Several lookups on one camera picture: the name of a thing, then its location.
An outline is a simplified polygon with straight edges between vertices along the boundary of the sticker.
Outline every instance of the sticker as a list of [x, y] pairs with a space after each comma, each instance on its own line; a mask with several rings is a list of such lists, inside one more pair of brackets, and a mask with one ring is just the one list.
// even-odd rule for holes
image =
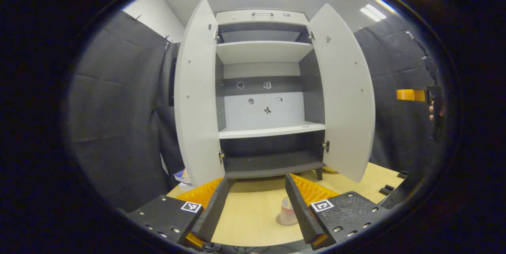
[[326, 209], [332, 209], [334, 205], [329, 202], [329, 200], [323, 200], [315, 203], [311, 203], [313, 209], [319, 213], [320, 211], [325, 211]]
[[183, 211], [191, 211], [192, 213], [198, 212], [198, 210], [202, 207], [199, 203], [191, 203], [191, 202], [185, 202], [185, 204], [181, 207]]

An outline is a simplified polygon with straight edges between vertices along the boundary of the white cabinet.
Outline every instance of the white cabinet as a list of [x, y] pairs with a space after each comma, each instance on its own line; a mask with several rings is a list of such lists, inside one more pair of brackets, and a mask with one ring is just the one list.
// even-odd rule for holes
[[359, 182], [369, 160], [372, 81], [328, 4], [308, 22], [272, 9], [215, 17], [201, 0], [179, 49], [174, 98], [179, 147], [197, 186], [325, 165]]

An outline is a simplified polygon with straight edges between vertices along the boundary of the fluorescent light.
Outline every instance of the fluorescent light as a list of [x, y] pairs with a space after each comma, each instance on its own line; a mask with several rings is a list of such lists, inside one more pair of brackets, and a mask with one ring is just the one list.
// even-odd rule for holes
[[388, 11], [390, 11], [391, 13], [397, 13], [395, 11], [395, 9], [393, 9], [392, 7], [390, 7], [390, 5], [388, 5], [386, 2], [384, 2], [383, 0], [374, 0], [376, 2], [378, 2], [379, 4], [381, 4], [381, 6], [385, 7]]
[[369, 9], [372, 13], [374, 13], [376, 16], [380, 17], [381, 19], [387, 18], [383, 13], [381, 13], [376, 7], [372, 6], [371, 4], [367, 4], [365, 8]]
[[360, 11], [362, 13], [364, 13], [365, 15], [369, 16], [369, 18], [371, 18], [372, 20], [378, 22], [379, 20], [381, 20], [380, 17], [374, 15], [374, 13], [372, 13], [371, 11], [369, 11], [367, 8], [362, 8], [360, 9]]

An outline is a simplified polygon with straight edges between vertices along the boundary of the cabinet door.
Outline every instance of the cabinet door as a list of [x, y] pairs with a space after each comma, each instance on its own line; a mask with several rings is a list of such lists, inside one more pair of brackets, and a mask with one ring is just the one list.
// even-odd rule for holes
[[215, 94], [217, 22], [201, 0], [186, 26], [174, 84], [177, 140], [194, 186], [225, 175], [218, 139]]
[[355, 182], [362, 180], [374, 137], [374, 91], [362, 49], [328, 4], [311, 19], [309, 32], [320, 67], [325, 101], [323, 162]]

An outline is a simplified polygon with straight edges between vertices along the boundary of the table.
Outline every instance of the table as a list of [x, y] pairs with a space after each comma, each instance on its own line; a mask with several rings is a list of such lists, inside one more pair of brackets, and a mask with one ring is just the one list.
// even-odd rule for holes
[[[397, 188], [403, 182], [397, 177], [398, 172], [370, 162], [360, 183], [340, 173], [325, 171], [321, 181], [316, 179], [314, 171], [297, 175], [338, 194], [355, 191], [374, 203], [385, 198], [379, 193], [385, 184]], [[177, 186], [168, 196], [175, 198], [184, 192]], [[281, 201], [286, 196], [284, 176], [236, 180], [230, 188], [212, 241], [234, 246], [268, 246], [301, 240], [298, 224], [283, 226], [276, 223]]]

